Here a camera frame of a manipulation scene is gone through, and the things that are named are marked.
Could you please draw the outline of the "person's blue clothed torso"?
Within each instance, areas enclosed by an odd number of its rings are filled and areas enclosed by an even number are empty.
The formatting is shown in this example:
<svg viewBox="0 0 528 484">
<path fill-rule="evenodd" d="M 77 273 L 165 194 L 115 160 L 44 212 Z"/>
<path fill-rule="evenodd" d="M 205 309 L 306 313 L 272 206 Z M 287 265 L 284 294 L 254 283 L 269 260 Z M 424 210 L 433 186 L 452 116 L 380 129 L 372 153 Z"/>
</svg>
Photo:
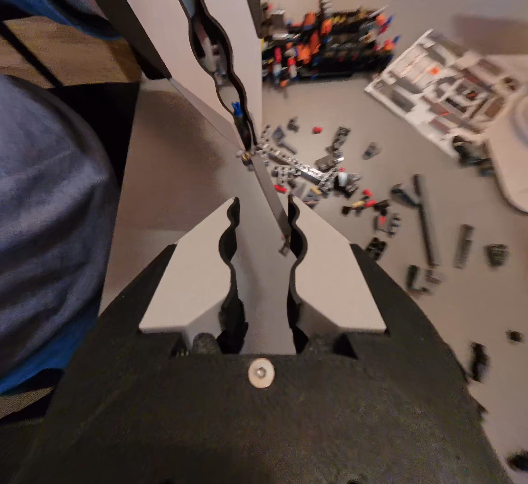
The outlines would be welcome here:
<svg viewBox="0 0 528 484">
<path fill-rule="evenodd" d="M 118 200 L 85 120 L 1 75 L 1 395 L 64 370 L 94 326 Z"/>
</svg>

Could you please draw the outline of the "dark grey lego wedge panel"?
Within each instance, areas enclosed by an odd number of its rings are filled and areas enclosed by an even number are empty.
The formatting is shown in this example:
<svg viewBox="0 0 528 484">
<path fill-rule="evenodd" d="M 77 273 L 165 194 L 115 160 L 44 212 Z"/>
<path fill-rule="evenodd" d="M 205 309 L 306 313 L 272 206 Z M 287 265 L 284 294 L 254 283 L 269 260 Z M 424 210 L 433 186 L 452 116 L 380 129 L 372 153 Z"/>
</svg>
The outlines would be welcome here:
<svg viewBox="0 0 528 484">
<path fill-rule="evenodd" d="M 393 201 L 408 207 L 416 209 L 420 205 L 420 199 L 412 189 L 406 189 L 402 184 L 396 184 L 390 189 L 390 197 Z"/>
</svg>

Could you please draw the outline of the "white desk stand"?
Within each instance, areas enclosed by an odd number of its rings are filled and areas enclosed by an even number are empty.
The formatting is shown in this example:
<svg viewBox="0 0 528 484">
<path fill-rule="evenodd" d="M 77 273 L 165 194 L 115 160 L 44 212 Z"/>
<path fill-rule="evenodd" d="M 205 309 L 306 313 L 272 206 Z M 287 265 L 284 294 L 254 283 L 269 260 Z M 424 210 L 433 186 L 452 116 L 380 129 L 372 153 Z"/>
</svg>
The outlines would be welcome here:
<svg viewBox="0 0 528 484">
<path fill-rule="evenodd" d="M 527 213 L 527 85 L 514 95 L 486 133 L 486 146 L 505 200 Z"/>
</svg>

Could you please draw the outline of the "long light grey lego beam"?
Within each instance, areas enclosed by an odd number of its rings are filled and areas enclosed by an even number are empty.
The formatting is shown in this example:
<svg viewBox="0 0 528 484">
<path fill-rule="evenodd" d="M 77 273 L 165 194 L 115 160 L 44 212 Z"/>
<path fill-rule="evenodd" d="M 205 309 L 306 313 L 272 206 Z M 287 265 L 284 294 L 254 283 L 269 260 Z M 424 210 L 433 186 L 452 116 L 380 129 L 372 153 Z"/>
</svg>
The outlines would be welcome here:
<svg viewBox="0 0 528 484">
<path fill-rule="evenodd" d="M 271 150 L 268 156 L 271 162 L 271 175 L 276 179 L 287 180 L 303 177 L 314 184 L 319 184 L 326 178 L 324 172 L 300 162 L 295 157 L 291 157 L 281 150 Z"/>
</svg>

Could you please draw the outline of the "sticker sheet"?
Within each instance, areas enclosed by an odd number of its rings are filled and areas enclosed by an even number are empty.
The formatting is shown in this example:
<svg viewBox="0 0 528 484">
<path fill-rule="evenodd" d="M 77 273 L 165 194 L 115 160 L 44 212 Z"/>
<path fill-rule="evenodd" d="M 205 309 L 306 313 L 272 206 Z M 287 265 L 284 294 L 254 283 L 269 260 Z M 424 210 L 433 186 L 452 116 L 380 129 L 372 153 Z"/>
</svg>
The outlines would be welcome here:
<svg viewBox="0 0 528 484">
<path fill-rule="evenodd" d="M 527 78 L 512 65 L 430 29 L 394 59 L 365 93 L 451 158 L 454 143 L 481 145 Z"/>
</svg>

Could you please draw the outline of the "lego car chassis assembly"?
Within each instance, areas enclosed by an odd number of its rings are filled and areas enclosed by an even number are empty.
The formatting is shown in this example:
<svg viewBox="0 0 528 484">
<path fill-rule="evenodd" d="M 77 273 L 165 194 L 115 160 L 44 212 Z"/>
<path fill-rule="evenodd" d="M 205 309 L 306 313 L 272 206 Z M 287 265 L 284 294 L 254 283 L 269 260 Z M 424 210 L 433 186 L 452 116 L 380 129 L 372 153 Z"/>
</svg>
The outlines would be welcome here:
<svg viewBox="0 0 528 484">
<path fill-rule="evenodd" d="M 384 39 L 393 16 L 386 7 L 336 11 L 333 0 L 300 22 L 287 20 L 282 7 L 261 3 L 261 77 L 277 89 L 291 83 L 380 73 L 393 59 L 400 36 Z"/>
</svg>

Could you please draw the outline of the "dark grey lego hinge piece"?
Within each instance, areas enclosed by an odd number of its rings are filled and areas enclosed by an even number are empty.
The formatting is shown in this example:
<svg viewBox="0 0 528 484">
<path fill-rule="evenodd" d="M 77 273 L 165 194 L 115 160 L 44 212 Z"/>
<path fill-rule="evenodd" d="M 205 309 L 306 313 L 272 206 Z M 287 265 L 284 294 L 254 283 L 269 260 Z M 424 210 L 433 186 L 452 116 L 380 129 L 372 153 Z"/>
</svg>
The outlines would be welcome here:
<svg viewBox="0 0 528 484">
<path fill-rule="evenodd" d="M 398 214 L 391 216 L 378 214 L 374 219 L 374 230 L 386 233 L 390 238 L 396 236 L 401 227 L 402 219 Z"/>
</svg>

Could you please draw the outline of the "grey lego connector blue pin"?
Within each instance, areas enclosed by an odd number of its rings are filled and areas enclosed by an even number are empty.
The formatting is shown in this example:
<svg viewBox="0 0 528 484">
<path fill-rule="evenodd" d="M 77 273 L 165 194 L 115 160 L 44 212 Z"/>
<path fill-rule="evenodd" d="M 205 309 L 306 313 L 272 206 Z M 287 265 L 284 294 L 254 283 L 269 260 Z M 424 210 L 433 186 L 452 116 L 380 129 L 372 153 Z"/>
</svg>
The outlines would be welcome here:
<svg viewBox="0 0 528 484">
<path fill-rule="evenodd" d="M 242 164 L 249 170 L 254 170 L 252 154 L 256 152 L 257 138 L 252 120 L 244 112 L 241 102 L 233 102 L 233 120 L 238 137 L 241 141 L 241 152 L 239 157 Z"/>
</svg>

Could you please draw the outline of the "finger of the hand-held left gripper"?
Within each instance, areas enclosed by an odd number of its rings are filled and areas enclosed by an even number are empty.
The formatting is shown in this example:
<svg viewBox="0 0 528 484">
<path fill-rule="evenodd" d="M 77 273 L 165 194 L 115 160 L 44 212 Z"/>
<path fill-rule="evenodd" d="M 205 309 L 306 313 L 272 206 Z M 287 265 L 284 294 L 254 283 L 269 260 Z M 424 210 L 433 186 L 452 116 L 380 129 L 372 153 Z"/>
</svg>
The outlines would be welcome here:
<svg viewBox="0 0 528 484">
<path fill-rule="evenodd" d="M 198 0 L 207 36 L 218 51 L 213 73 L 222 104 L 241 102 L 255 135 L 262 124 L 260 0 Z"/>
<path fill-rule="evenodd" d="M 213 76 L 191 45 L 191 25 L 180 0 L 126 0 L 169 72 L 169 82 L 237 149 L 244 149 Z"/>
</svg>

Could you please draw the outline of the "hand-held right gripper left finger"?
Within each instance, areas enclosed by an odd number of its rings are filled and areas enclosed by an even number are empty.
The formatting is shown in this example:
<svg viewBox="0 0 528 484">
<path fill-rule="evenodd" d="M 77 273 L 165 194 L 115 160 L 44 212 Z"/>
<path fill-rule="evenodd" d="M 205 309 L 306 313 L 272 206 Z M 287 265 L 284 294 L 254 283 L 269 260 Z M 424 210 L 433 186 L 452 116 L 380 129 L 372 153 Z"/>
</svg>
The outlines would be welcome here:
<svg viewBox="0 0 528 484">
<path fill-rule="evenodd" d="M 232 259 L 240 200 L 229 198 L 175 243 L 139 323 L 143 334 L 178 333 L 188 348 L 202 334 L 239 354 L 248 330 Z"/>
</svg>

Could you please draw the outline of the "dark grey lego connector block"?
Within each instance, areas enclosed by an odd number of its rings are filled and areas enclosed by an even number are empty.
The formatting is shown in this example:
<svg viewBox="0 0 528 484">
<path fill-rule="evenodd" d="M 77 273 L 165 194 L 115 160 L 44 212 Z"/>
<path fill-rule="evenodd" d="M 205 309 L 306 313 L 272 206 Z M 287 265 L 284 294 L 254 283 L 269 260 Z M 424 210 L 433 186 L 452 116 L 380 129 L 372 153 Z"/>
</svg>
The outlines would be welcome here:
<svg viewBox="0 0 528 484">
<path fill-rule="evenodd" d="M 406 271 L 406 290 L 415 294 L 432 294 L 445 277 L 438 269 L 424 269 L 416 265 L 409 265 Z"/>
</svg>

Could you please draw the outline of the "long dark grey lego beam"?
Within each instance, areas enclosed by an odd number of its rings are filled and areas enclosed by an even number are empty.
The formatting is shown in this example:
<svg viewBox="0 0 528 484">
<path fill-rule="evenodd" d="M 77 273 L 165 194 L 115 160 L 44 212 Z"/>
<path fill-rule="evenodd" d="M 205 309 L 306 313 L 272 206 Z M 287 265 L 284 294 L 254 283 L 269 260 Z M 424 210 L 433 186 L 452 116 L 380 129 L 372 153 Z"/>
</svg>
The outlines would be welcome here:
<svg viewBox="0 0 528 484">
<path fill-rule="evenodd" d="M 278 192 L 274 188 L 271 176 L 261 156 L 257 153 L 251 153 L 250 157 L 254 167 L 255 176 L 284 239 L 283 246 L 279 252 L 281 255 L 286 256 L 290 250 L 290 240 L 292 235 L 291 226 L 288 223 L 287 212 L 282 205 Z"/>
</svg>

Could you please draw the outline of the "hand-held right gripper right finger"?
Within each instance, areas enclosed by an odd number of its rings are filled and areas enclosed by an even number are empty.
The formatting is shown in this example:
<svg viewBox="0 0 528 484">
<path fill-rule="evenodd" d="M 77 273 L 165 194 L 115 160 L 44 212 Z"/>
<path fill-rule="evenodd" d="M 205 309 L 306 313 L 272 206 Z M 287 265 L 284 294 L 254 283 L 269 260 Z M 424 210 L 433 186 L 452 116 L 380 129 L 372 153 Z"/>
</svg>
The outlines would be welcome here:
<svg viewBox="0 0 528 484">
<path fill-rule="evenodd" d="M 288 198 L 290 271 L 287 318 L 295 352 L 317 338 L 330 347 L 342 335 L 382 335 L 387 326 L 351 242 L 300 198 Z"/>
</svg>

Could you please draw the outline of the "dark grey curved lego half-beam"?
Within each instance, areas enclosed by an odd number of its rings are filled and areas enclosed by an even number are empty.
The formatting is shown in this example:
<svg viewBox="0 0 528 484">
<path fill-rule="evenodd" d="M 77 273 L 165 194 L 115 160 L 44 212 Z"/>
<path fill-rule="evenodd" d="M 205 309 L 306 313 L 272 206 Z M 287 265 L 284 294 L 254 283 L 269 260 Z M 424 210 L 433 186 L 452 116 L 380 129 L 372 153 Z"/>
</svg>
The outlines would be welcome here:
<svg viewBox="0 0 528 484">
<path fill-rule="evenodd" d="M 489 266 L 492 268 L 503 267 L 509 257 L 509 249 L 505 244 L 489 244 L 485 247 Z"/>
</svg>

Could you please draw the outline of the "large black lego slope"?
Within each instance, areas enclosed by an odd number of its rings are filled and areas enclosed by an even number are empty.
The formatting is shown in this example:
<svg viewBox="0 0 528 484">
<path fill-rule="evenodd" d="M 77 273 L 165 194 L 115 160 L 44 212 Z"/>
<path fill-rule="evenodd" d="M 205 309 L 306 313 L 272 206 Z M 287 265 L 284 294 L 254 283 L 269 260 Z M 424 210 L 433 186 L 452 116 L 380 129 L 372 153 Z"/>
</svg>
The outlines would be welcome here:
<svg viewBox="0 0 528 484">
<path fill-rule="evenodd" d="M 334 191 L 347 199 L 353 196 L 363 177 L 363 172 L 338 171 L 334 179 Z"/>
</svg>

